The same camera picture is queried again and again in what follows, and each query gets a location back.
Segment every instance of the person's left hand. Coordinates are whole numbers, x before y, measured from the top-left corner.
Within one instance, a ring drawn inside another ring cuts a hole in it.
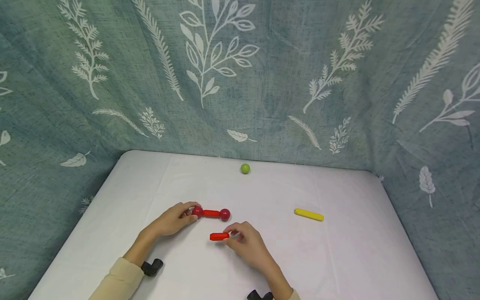
[[[150,223],[143,230],[145,233],[153,234],[156,238],[177,233],[180,229],[195,222],[198,217],[192,215],[191,207],[200,206],[197,202],[179,202],[167,209],[155,221]]]

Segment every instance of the red ball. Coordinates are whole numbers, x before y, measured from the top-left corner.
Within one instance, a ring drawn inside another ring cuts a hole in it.
[[[198,218],[201,218],[202,215],[204,213],[204,210],[199,207],[199,206],[195,206],[193,209],[192,209],[192,215],[197,215]]]
[[[220,211],[220,220],[225,222],[228,221],[228,219],[230,219],[230,211],[224,208]]]

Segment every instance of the red dumbbell-shaped toy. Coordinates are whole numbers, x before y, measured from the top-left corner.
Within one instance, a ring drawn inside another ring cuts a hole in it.
[[[217,211],[202,209],[199,206],[195,206],[192,210],[192,214],[197,215],[199,218],[201,218],[202,216],[210,218],[220,218],[224,222],[230,219],[230,211],[226,208],[222,209],[221,211]]]
[[[228,239],[230,237],[230,234],[228,233],[211,233],[210,234],[210,240],[224,240]]]

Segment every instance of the hand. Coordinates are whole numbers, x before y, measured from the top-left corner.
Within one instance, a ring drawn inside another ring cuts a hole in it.
[[[237,238],[225,239],[223,242],[251,267],[265,274],[276,264],[268,252],[262,236],[250,223],[234,223],[225,228],[223,232],[231,232],[232,236],[239,234]]]
[[[191,207],[196,205],[201,206],[197,202],[179,202],[162,213],[155,221],[145,227],[143,231],[156,238],[175,234],[198,219],[196,215],[192,215],[190,210]]]

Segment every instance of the beige sleeve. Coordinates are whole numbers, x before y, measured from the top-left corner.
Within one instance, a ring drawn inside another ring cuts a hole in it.
[[[142,281],[142,269],[124,259],[117,259],[89,300],[129,300]]]
[[[300,300],[300,297],[299,297],[296,290],[293,290],[293,294],[290,296],[290,298],[288,300]]]

